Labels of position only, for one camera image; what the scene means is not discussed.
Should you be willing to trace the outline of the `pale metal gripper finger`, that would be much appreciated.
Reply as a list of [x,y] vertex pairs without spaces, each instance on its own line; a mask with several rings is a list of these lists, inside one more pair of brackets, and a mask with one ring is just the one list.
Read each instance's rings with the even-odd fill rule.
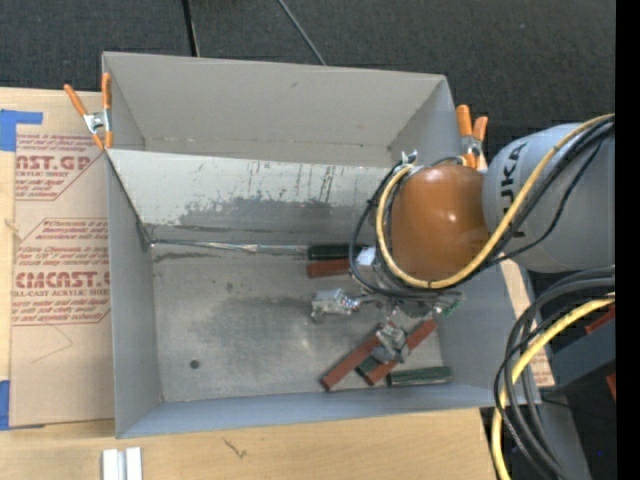
[[311,318],[316,323],[328,315],[348,316],[359,309],[359,299],[347,295],[341,288],[319,291],[311,300]]
[[408,333],[392,321],[380,326],[375,337],[379,344],[374,347],[374,358],[380,363],[392,361],[404,363],[409,355]]

